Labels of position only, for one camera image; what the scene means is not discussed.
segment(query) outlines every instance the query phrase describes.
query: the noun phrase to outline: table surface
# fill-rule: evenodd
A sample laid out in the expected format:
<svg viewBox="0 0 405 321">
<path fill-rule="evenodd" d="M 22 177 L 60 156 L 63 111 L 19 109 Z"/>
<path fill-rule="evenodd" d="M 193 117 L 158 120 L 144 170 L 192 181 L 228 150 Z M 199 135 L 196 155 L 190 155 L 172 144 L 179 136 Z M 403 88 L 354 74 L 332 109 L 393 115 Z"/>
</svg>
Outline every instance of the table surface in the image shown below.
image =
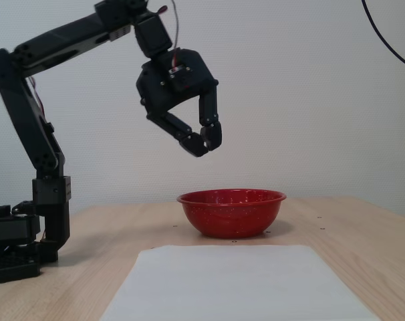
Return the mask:
<svg viewBox="0 0 405 321">
<path fill-rule="evenodd" d="M 381 320 L 405 321 L 405 217 L 351 197 L 288 199 L 266 233 L 236 243 L 201 236 L 178 203 L 89 208 L 59 262 L 0 284 L 0 320 L 98 320 L 140 251 L 214 244 L 308 245 Z"/>
</svg>

